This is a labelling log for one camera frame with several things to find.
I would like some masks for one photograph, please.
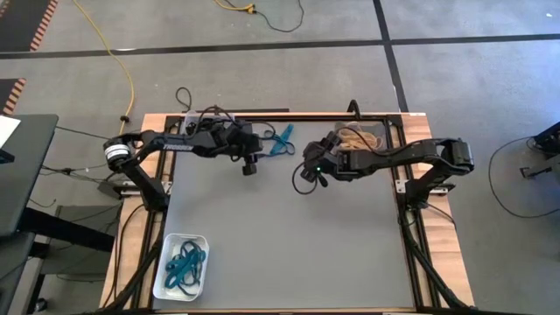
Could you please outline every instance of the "desk leg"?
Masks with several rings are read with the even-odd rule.
[[[105,252],[113,250],[114,237],[27,207],[19,229]]]

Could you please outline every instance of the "floor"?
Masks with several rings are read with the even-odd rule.
[[[495,202],[487,179],[489,158],[500,145],[560,121],[558,1],[302,0],[304,23],[292,33],[272,31],[259,17],[222,10],[211,0],[81,4],[113,48],[154,48],[122,52],[137,97],[128,130],[138,129],[145,113],[183,110],[174,98],[180,86],[191,89],[196,109],[341,111],[356,99],[366,111],[427,113],[434,137],[462,137],[475,157],[476,170],[453,179],[458,187],[450,201],[476,305],[537,314],[560,307],[560,214],[515,218]],[[298,21],[296,0],[256,4],[278,27]],[[385,17],[381,27],[378,17]],[[294,41],[301,44],[270,45]],[[315,41],[328,44],[310,44]],[[165,53],[161,47],[183,48]],[[33,52],[40,58],[0,55],[0,79],[26,78],[16,114],[55,113],[60,126],[115,135],[130,91],[110,57],[89,52],[102,49],[72,1],[60,0]],[[45,164],[102,164],[101,144],[59,130]],[[535,158],[521,141],[494,160],[497,192],[520,214],[560,206],[558,185],[549,178],[520,179],[519,167]],[[100,168],[87,175],[107,173]],[[61,205],[114,203],[94,184],[57,176],[41,178],[32,197],[46,204],[53,198]],[[26,266],[22,292],[36,266]],[[84,312],[95,309],[101,289],[101,283],[48,277],[41,295],[52,300],[47,313]],[[24,307],[17,298],[11,313]]]

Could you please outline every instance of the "black floor stripe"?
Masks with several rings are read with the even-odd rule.
[[[211,52],[241,52],[274,49],[298,49],[298,48],[332,48],[332,47],[357,47],[357,46],[380,46],[380,39],[372,40],[327,40],[327,41],[305,41],[286,43],[265,44],[237,44],[237,45],[201,45],[180,47],[158,47],[137,48],[126,50],[111,50],[118,56],[150,55],[166,53],[211,53]],[[48,58],[73,58],[73,57],[99,57],[107,56],[107,51],[77,51],[77,52],[14,52],[0,53],[0,60],[13,59],[48,59]]]
[[[469,43],[503,43],[519,41],[560,40],[560,34],[537,35],[507,35],[507,36],[479,36],[458,38],[403,38],[403,39],[356,39],[356,40],[326,40],[286,43],[239,44],[239,45],[202,45],[178,47],[134,48],[126,50],[112,50],[119,56],[167,54],[167,53],[211,53],[211,52],[241,52],[275,49],[298,48],[334,48],[361,46],[406,46],[406,45],[437,45],[437,44],[469,44]],[[21,59],[50,59],[50,58],[79,58],[107,56],[103,50],[74,51],[74,52],[0,52],[0,60]]]
[[[404,87],[401,82],[399,67],[396,64],[395,52],[393,52],[393,46],[391,45],[389,28],[387,27],[387,21],[385,20],[385,14],[383,13],[381,0],[374,0],[374,6],[375,14],[377,15],[377,22],[379,23],[379,30],[381,32],[381,39],[383,41],[383,47],[385,48],[385,55],[387,56],[388,70],[391,74],[393,87],[395,87],[396,101],[398,102],[399,109],[401,109],[402,112],[408,112],[409,105],[406,103],[406,97],[404,96]]]
[[[504,42],[559,40],[559,39],[560,39],[560,34],[471,36],[471,37],[458,37],[458,38],[405,38],[405,39],[392,39],[391,45],[402,46],[402,45],[504,43]]]

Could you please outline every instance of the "wooden table frame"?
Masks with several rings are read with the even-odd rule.
[[[170,127],[174,123],[181,119],[185,114],[147,114],[144,116],[142,130],[155,130],[155,131],[170,131]],[[346,120],[355,121],[358,120],[356,114],[354,113],[237,113],[236,117],[249,120],[267,120],[274,122],[294,122],[294,121],[329,121],[329,120]],[[372,117],[377,117],[384,119],[388,122],[388,135],[392,136],[392,144],[394,146],[400,146],[402,144],[410,143],[416,140],[431,138],[430,127],[428,124],[428,119],[425,114],[415,114],[415,113],[362,113],[361,118],[372,120]],[[160,153],[155,152],[148,156],[143,162],[142,167],[151,176],[158,175],[162,180],[169,180],[172,178],[172,168],[173,168],[173,153],[167,152],[165,157],[160,159]],[[428,164],[414,164],[411,167],[399,167],[393,170],[393,176],[397,176],[401,179],[409,178],[410,175],[414,178],[418,178],[426,173],[431,168]],[[451,210],[449,208],[449,203],[446,197],[434,197],[431,196],[429,202],[442,209],[449,215],[451,215]],[[140,197],[128,197],[122,206],[121,218],[119,223],[119,235],[123,237],[122,239],[122,253],[120,259],[120,267],[117,275],[117,293],[120,292],[129,279],[132,277],[134,272],[137,270],[137,266],[140,262],[141,252],[144,248],[148,248],[148,245],[153,244],[158,235],[159,229],[161,228],[161,221],[163,216],[161,213],[149,218],[148,212],[140,210],[135,213],[135,215],[130,218],[129,225],[127,229],[122,234],[123,223],[130,217],[132,211],[142,203]],[[465,265],[463,264],[463,258],[461,255],[461,250],[459,247],[459,240],[455,231],[454,226],[446,219],[443,215],[432,212],[429,210],[424,210],[421,213],[421,217],[417,222],[417,228],[413,230],[413,235],[416,240],[424,248],[428,248],[430,252],[430,258],[432,265],[439,273],[439,275],[444,279],[447,285],[455,292],[459,299],[468,305],[473,305],[473,296],[471,293],[470,285],[466,276]],[[146,230],[150,230],[150,242],[144,241],[147,239]],[[100,306],[103,306],[105,301],[108,299],[110,303],[113,296],[108,297],[108,294],[113,285],[114,278],[114,263],[115,263],[115,244],[113,247],[113,254],[111,255],[108,271],[106,275],[105,285],[103,287],[103,293],[101,294]],[[411,275],[411,289],[413,291],[413,298],[415,298],[415,304],[421,303],[424,306],[438,306],[441,301],[441,305],[445,306],[445,302],[433,292],[433,288],[430,286],[424,270],[416,261],[415,258],[409,258],[407,261],[409,265],[409,271],[411,273],[416,273],[417,277],[414,280],[414,276]],[[137,307],[150,307],[152,294],[151,286],[154,280],[154,263],[146,272],[144,276],[141,294],[136,295],[136,305]],[[406,312],[414,311],[414,309],[407,308],[351,308],[351,309],[313,309],[313,310],[181,310],[180,312],[267,312],[267,313],[279,313],[279,312]]]

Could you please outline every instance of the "white paper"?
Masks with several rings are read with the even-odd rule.
[[[0,115],[0,149],[19,125],[19,120]]]

